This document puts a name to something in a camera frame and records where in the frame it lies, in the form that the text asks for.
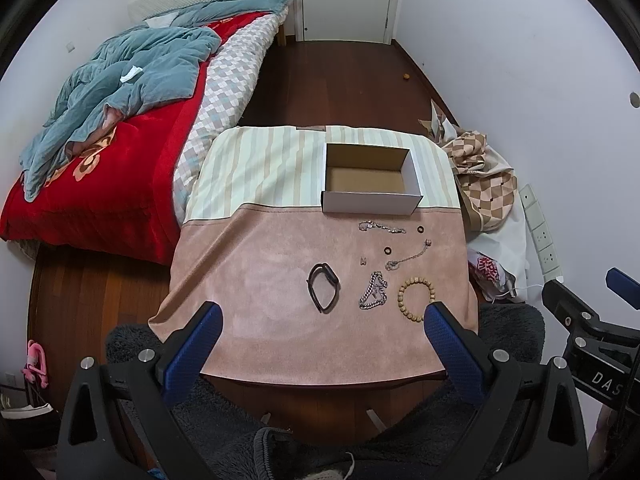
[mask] gray fuzzy mat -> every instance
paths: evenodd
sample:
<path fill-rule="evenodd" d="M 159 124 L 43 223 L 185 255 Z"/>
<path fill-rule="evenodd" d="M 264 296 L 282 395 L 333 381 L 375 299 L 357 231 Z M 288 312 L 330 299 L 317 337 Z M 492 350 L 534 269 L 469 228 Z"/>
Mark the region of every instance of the gray fuzzy mat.
<path fill-rule="evenodd" d="M 485 303 L 480 305 L 479 321 L 479 336 L 487 346 L 503 348 L 521 362 L 540 362 L 545 326 L 534 307 Z M 161 348 L 147 325 L 116 327 L 106 341 L 110 363 L 128 361 L 144 348 Z M 140 433 L 130 402 L 123 405 Z M 172 413 L 221 480 L 295 479 L 330 468 L 344 473 L 351 466 L 348 453 L 355 460 L 350 479 L 423 480 L 432 475 L 454 447 L 474 409 L 463 403 L 452 384 L 445 381 L 395 426 L 364 444 L 348 447 L 308 446 L 290 434 L 270 430 L 203 378 L 196 380 L 188 400 L 175 406 Z M 505 433 L 521 416 L 522 410 L 516 406 Z M 496 466 L 495 461 L 489 460 L 483 476 Z"/>

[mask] wooden floor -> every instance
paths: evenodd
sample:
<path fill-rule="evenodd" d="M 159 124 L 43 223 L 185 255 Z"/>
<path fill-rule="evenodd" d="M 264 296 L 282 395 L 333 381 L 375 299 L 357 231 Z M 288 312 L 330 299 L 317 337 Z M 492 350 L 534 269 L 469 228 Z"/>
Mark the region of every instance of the wooden floor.
<path fill-rule="evenodd" d="M 241 124 L 346 124 L 421 133 L 437 96 L 392 46 L 370 43 L 293 43 L 272 47 Z M 402 75 L 409 73 L 409 80 Z M 29 335 L 47 352 L 48 395 L 62 410 L 80 359 L 105 362 L 103 341 L 122 323 L 144 323 L 168 292 L 169 269 L 121 256 L 60 247 L 38 255 L 31 291 Z M 376 434 L 373 408 L 397 422 L 437 386 L 421 381 L 397 388 L 313 390 L 247 386 L 212 380 L 256 417 L 291 428 L 301 440 L 348 444 Z"/>

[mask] wooden bead bracelet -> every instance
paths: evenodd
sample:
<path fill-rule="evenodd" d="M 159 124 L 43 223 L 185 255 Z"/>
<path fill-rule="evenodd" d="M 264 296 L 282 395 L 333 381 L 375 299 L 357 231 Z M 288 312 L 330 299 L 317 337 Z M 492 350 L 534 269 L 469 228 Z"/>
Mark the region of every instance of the wooden bead bracelet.
<path fill-rule="evenodd" d="M 431 285 L 431 282 L 428 282 L 426 278 L 420 278 L 416 276 L 415 278 L 406 280 L 402 285 L 400 285 L 400 288 L 398 289 L 398 308 L 400 309 L 400 312 L 402 312 L 402 314 L 408 320 L 415 321 L 416 323 L 421 323 L 423 322 L 424 317 L 416 316 L 415 314 L 412 314 L 404 306 L 404 291 L 407 290 L 411 285 L 415 285 L 415 283 L 421 283 L 423 285 L 426 285 L 427 288 L 429 289 L 430 303 L 433 303 L 434 301 L 436 301 L 436 291 L 433 285 Z"/>

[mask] mattress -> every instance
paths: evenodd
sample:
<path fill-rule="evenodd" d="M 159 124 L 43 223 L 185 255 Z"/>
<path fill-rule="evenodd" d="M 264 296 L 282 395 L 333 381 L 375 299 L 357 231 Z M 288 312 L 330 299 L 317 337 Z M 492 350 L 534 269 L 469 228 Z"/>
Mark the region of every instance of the mattress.
<path fill-rule="evenodd" d="M 204 97 L 174 171 L 174 212 L 184 222 L 187 201 L 213 141 L 238 124 L 258 81 L 258 72 L 287 17 L 267 14 L 238 30 L 207 68 Z"/>

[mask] blue comforter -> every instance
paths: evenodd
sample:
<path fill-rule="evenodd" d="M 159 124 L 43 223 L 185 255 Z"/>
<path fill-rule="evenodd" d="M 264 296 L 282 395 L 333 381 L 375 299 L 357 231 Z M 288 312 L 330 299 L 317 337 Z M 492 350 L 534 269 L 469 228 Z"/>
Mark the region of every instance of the blue comforter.
<path fill-rule="evenodd" d="M 170 27 L 130 28 L 106 40 L 66 80 L 43 130 L 20 154 L 24 197 L 32 202 L 46 180 L 68 160 L 65 145 L 83 142 L 105 120 L 108 107 L 124 118 L 193 95 L 200 63 L 220 37 L 199 25 L 242 12 L 282 12 L 287 0 L 233 0 L 178 10 Z M 127 82 L 132 67 L 142 72 Z"/>

